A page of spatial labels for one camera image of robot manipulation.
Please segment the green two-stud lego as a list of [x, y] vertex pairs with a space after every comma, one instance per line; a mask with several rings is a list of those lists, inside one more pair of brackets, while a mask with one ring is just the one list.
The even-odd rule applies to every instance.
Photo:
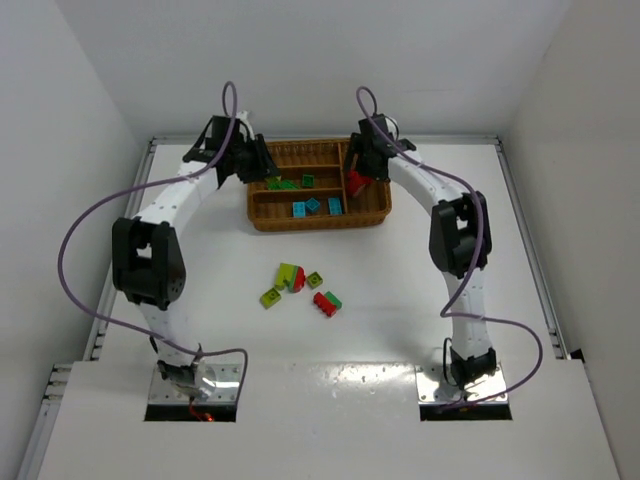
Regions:
[[299, 190], [300, 187], [292, 180], [282, 177], [269, 177], [266, 179], [268, 190]]

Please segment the red sloped lego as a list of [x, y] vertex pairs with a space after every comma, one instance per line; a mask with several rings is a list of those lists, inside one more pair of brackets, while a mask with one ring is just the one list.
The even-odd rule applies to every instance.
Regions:
[[372, 178], [361, 175], [356, 170], [351, 170], [346, 175], [345, 191], [350, 198], [356, 198], [372, 182], [373, 182]]

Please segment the dark green square lego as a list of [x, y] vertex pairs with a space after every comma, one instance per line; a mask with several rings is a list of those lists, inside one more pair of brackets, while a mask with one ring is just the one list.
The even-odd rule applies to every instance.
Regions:
[[314, 188], [315, 177], [311, 174], [303, 174], [301, 178], [301, 186], [303, 188]]

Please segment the teal lego brick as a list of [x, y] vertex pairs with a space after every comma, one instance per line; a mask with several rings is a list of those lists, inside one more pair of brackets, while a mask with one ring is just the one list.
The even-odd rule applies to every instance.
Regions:
[[293, 202], [292, 203], [292, 216], [294, 218], [305, 218], [306, 217], [306, 204], [304, 202]]

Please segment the small teal lego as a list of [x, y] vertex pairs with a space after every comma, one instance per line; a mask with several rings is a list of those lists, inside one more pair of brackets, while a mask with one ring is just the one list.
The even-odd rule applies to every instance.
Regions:
[[305, 208], [310, 214], [315, 214], [320, 209], [320, 202], [315, 198], [310, 198], [305, 202]]

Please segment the long teal lego stack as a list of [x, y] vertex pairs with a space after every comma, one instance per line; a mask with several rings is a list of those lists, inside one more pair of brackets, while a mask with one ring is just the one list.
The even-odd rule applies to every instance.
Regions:
[[329, 214], [332, 216], [340, 216], [343, 214], [342, 202], [338, 197], [328, 199]]

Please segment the small lime square lego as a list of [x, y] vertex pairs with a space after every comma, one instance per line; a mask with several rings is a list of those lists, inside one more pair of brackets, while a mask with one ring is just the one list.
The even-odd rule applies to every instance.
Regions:
[[311, 289], [315, 289], [323, 284], [323, 278], [318, 272], [312, 272], [306, 277], [306, 283]]

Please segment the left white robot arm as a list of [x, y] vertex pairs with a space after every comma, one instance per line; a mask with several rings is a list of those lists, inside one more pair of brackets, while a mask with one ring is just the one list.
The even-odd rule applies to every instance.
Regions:
[[249, 184], [278, 173], [248, 112], [214, 116], [150, 204], [112, 226], [114, 287], [142, 313], [162, 379], [190, 399], [212, 396], [215, 380], [201, 345], [188, 342], [187, 315], [179, 300], [187, 283], [180, 236], [228, 177]]

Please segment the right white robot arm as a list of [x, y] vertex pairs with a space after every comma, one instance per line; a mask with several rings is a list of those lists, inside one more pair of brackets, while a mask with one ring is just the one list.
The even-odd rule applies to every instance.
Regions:
[[407, 139], [392, 139], [394, 122], [382, 114], [358, 122], [344, 160], [346, 192], [360, 195], [375, 182], [394, 182], [430, 215], [429, 254], [442, 273], [452, 319], [445, 379], [462, 389], [497, 368], [484, 316], [483, 269], [492, 250], [484, 195], [465, 180], [423, 163]]

